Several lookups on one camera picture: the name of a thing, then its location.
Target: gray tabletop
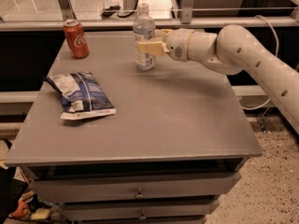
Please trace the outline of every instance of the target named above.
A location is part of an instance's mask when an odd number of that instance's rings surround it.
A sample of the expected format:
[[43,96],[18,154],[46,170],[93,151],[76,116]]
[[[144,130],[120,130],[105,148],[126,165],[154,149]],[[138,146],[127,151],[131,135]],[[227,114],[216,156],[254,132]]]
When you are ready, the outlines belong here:
[[60,95],[44,83],[8,154],[8,166],[262,154],[226,76],[167,56],[141,72],[134,62],[132,32],[86,36],[90,55],[75,60],[64,42],[50,75],[92,72],[117,114],[62,120]]

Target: white cable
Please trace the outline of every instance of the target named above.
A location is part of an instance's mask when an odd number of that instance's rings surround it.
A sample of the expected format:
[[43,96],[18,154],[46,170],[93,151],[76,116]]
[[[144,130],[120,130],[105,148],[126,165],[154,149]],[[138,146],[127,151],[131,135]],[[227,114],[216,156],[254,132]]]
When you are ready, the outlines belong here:
[[[276,47],[276,50],[275,50],[275,56],[277,57],[277,56],[278,56],[278,49],[279,49],[279,40],[278,40],[278,34],[277,34],[277,32],[275,31],[275,29],[274,29],[274,27],[272,26],[272,24],[267,20],[267,18],[263,17],[262,15],[257,15],[257,16],[255,16],[255,17],[258,18],[258,19],[260,19],[260,20],[262,20],[262,21],[264,21],[264,22],[266,22],[266,23],[269,25],[269,27],[270,27],[270,29],[271,29],[273,35],[274,35],[274,38],[275,38],[275,40],[276,40],[276,42],[277,42],[277,47]],[[267,105],[269,102],[270,102],[270,99],[267,99],[263,104],[258,105],[258,106],[255,106],[255,107],[253,107],[253,108],[248,108],[248,107],[244,107],[244,106],[241,106],[241,107],[242,107],[244,110],[256,110],[256,109],[259,109],[259,108],[264,107],[264,106]]]

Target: bottle cap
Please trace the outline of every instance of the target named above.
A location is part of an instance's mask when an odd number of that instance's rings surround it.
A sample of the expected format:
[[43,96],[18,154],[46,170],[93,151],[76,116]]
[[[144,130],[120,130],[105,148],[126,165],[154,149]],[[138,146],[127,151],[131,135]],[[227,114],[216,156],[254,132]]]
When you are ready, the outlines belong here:
[[149,4],[139,4],[138,5],[138,12],[140,14],[144,14],[144,13],[149,13],[150,12],[150,9],[149,9]]

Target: drawer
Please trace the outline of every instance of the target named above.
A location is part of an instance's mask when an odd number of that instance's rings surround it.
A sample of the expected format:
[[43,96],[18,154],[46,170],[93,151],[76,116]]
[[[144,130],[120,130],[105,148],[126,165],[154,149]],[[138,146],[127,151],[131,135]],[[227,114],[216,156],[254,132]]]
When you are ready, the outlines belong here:
[[82,203],[62,206],[62,214],[69,220],[145,220],[155,217],[204,216],[211,214],[218,205],[218,200]]
[[90,220],[88,222],[80,221],[78,224],[205,224],[206,217],[156,217],[125,220]]
[[47,202],[78,203],[220,195],[239,179],[234,172],[34,181],[30,186]]

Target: snack package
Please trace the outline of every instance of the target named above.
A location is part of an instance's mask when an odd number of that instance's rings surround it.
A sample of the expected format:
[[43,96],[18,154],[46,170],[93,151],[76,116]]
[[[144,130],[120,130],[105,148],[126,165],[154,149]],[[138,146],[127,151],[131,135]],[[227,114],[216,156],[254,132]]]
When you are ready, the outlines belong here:
[[65,73],[46,77],[62,95],[61,119],[86,119],[114,115],[116,109],[90,72]]

